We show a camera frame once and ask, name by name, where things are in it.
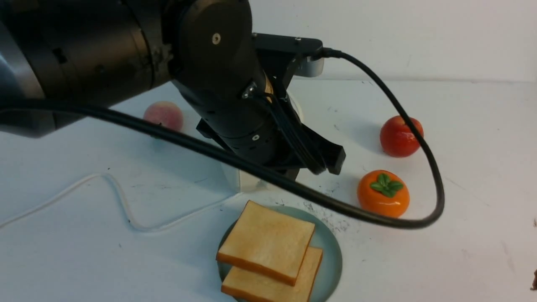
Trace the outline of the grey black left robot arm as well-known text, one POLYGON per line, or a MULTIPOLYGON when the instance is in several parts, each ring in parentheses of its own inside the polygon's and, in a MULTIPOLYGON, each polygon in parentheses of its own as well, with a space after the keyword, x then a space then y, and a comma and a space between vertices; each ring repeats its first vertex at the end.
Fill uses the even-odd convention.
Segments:
POLYGON ((301 123, 287 94, 293 76, 320 75, 322 48, 254 33, 247 0, 2 0, 1 96, 109 108, 172 82, 202 136, 295 177, 311 167, 271 113, 277 97, 280 119, 339 174, 343 147, 301 123))

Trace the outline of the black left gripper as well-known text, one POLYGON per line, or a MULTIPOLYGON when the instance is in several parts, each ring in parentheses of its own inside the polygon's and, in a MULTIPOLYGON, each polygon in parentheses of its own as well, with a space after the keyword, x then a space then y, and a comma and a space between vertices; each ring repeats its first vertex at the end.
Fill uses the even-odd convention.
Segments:
POLYGON ((199 33, 175 40, 174 83, 226 151, 280 174, 341 172, 341 145, 305 126, 287 88, 303 65, 322 62, 319 39, 273 34, 199 33))

